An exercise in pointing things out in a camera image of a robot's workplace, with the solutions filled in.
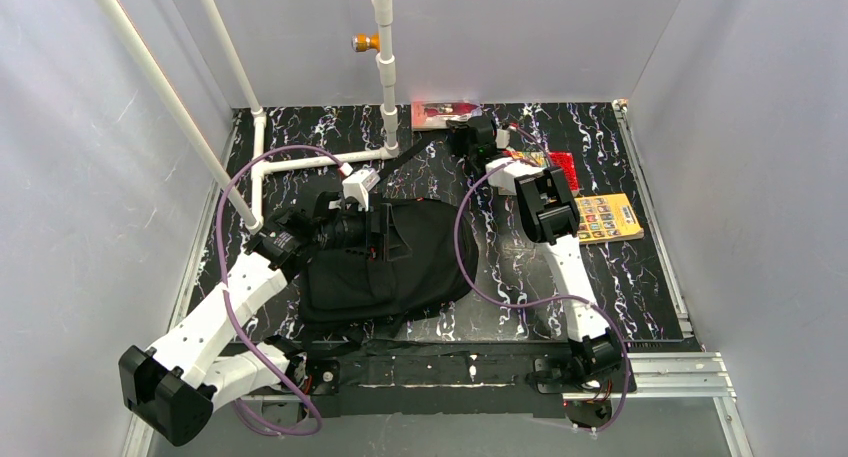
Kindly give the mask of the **yellow picture cover book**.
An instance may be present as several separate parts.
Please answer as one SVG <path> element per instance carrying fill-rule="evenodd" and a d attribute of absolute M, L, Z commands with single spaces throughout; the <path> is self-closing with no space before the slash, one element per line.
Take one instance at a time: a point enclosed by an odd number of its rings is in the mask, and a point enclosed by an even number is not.
<path fill-rule="evenodd" d="M 582 245 L 641 239 L 645 231 L 624 193 L 578 197 Z"/>

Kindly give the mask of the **pink red cover book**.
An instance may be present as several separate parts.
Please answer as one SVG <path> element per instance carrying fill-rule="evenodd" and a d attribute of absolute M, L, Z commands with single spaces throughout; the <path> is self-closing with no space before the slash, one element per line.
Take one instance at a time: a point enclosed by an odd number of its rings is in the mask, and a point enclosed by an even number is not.
<path fill-rule="evenodd" d="M 482 105 L 470 101 L 422 102 L 411 104 L 411 128 L 414 131 L 447 129 L 452 122 L 466 122 L 482 114 Z"/>

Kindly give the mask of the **red colourful cover book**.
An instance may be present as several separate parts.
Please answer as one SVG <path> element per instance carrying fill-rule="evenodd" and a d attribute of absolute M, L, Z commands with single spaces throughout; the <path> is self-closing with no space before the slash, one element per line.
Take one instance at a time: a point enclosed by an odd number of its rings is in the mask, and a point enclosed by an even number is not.
<path fill-rule="evenodd" d="M 563 151 L 552 151 L 548 153 L 541 151 L 525 152 L 507 149 L 504 154 L 517 160 L 533 162 L 542 167 L 556 166 L 561 168 L 565 173 L 572 194 L 577 196 L 580 193 L 580 184 L 571 153 Z"/>

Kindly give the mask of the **black student backpack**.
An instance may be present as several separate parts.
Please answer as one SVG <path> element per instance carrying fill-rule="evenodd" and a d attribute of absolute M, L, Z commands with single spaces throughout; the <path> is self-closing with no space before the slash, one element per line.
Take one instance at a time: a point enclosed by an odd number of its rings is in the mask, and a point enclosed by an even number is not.
<path fill-rule="evenodd" d="M 411 256 L 384 262 L 350 250 L 318 252 L 300 275 L 299 340 L 362 340 L 368 324 L 394 336 L 470 293 L 479 246 L 458 207 L 430 198 L 391 205 Z"/>

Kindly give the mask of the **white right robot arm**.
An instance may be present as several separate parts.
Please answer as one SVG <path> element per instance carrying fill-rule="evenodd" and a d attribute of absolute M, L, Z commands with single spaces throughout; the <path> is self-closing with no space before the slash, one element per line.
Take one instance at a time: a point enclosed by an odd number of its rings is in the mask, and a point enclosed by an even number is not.
<path fill-rule="evenodd" d="M 564 363 L 535 371 L 533 381 L 583 385 L 625 367 L 620 332 L 598 306 L 582 261 L 580 211 L 564 171 L 508 155 L 508 131 L 488 117 L 451 120 L 447 128 L 452 151 L 479 175 L 471 188 L 488 185 L 515 198 L 523 234 L 554 279 L 555 295 L 540 302 L 562 304 L 569 354 Z"/>

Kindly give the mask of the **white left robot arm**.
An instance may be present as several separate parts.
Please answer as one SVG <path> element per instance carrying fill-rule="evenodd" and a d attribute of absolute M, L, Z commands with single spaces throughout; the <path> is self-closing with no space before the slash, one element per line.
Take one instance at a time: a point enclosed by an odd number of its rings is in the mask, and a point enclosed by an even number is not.
<path fill-rule="evenodd" d="M 221 353 L 317 252 L 336 249 L 387 260 L 408 248 L 389 203 L 358 210 L 335 201 L 314 215 L 281 212 L 223 270 L 209 297 L 147 348 L 131 346 L 121 355 L 124 405 L 172 445 L 182 446 L 216 410 L 261 387 L 286 383 L 290 360 L 273 344 L 251 344 L 230 357 Z"/>

